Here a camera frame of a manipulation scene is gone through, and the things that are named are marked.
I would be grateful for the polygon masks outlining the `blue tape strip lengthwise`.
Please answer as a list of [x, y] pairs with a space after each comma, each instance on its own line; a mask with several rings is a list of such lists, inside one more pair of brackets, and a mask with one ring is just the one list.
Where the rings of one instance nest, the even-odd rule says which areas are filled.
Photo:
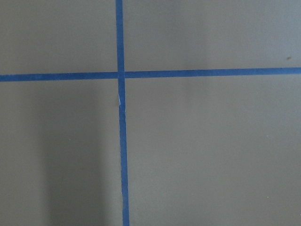
[[117, 31], [117, 69], [119, 94], [119, 139], [121, 165], [121, 192], [122, 192], [122, 222], [130, 225], [128, 171], [127, 171], [127, 124], [126, 124], [126, 89], [125, 89], [125, 60], [123, 37], [123, 1], [116, 1], [116, 31]]

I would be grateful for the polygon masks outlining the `blue tape strip crosswise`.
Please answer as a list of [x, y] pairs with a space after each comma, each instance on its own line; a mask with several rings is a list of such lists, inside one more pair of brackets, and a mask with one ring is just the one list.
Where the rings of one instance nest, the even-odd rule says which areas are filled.
[[[123, 72], [126, 79], [300, 74], [299, 67]], [[119, 72], [36, 73], [1, 75], [1, 82], [117, 79]]]

